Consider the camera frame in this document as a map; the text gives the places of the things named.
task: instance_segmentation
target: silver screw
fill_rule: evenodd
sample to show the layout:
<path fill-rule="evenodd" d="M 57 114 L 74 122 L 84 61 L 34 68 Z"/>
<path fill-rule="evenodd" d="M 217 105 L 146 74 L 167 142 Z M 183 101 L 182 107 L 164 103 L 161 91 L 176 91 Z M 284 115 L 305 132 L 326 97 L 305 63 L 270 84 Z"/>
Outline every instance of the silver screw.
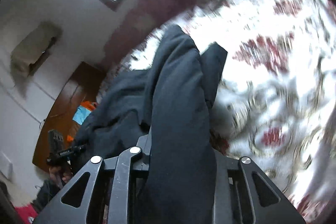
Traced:
<path fill-rule="evenodd" d="M 241 162 L 244 164 L 250 164 L 251 163 L 251 159 L 248 157 L 243 157 L 241 158 Z"/>
<path fill-rule="evenodd" d="M 140 147 L 137 147 L 137 146 L 133 146 L 130 148 L 129 150 L 132 154 L 137 154 L 141 151 L 141 148 Z"/>
<path fill-rule="evenodd" d="M 100 157 L 100 156 L 93 156 L 93 157 L 91 158 L 91 162 L 92 162 L 93 164 L 98 164 L 98 163 L 100 163 L 100 161 L 101 161 L 101 157 Z"/>

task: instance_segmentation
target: person's hand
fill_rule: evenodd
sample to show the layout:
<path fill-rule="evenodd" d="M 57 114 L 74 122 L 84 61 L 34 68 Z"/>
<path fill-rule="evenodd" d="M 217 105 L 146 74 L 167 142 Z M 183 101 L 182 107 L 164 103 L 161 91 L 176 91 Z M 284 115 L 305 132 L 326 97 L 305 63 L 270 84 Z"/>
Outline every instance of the person's hand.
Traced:
<path fill-rule="evenodd" d="M 53 166 L 49 168 L 50 179 L 56 185 L 59 184 L 57 176 L 60 176 L 62 181 L 68 183 L 69 180 L 72 178 L 71 168 L 68 163 L 64 164 L 63 166 Z"/>

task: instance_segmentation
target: black jacket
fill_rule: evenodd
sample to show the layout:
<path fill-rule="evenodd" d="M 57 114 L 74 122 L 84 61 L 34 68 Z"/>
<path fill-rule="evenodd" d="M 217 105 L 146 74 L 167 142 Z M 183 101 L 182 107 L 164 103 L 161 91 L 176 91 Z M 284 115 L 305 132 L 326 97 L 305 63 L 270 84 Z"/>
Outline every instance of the black jacket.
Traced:
<path fill-rule="evenodd" d="M 118 156 L 152 127 L 147 182 L 136 205 L 138 223 L 211 222 L 216 161 L 209 144 L 209 109 L 227 52 L 216 43 L 199 54 L 179 26 L 169 27 L 149 70 L 118 75 L 84 121 L 73 145 L 88 148 L 72 161 Z"/>

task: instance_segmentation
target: black mount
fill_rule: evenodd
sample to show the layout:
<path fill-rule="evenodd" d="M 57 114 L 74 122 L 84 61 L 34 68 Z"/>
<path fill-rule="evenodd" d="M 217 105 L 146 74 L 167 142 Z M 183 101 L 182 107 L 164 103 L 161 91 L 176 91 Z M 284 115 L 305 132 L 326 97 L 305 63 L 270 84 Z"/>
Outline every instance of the black mount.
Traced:
<path fill-rule="evenodd" d="M 92 157 L 50 201 L 34 224 L 102 223 L 105 205 L 109 209 L 108 224 L 134 223 L 137 179 L 148 176 L 151 147 L 150 131 L 139 138 L 137 146 L 118 157 L 105 160 Z M 305 224 L 288 199 L 250 158 L 234 160 L 214 152 L 217 161 L 214 224 Z"/>

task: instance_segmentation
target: orange object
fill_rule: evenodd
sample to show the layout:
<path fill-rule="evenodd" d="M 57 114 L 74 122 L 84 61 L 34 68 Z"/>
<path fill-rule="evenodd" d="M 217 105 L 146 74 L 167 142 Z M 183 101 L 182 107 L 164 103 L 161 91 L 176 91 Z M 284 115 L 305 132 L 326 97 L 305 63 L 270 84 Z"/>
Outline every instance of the orange object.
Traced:
<path fill-rule="evenodd" d="M 94 111 L 96 109 L 96 105 L 97 103 L 95 102 L 90 102 L 90 101 L 81 102 L 81 106 L 85 107 L 86 109 L 90 111 Z"/>
<path fill-rule="evenodd" d="M 71 143 L 74 140 L 73 137 L 71 137 L 70 135 L 67 135 L 67 142 Z"/>

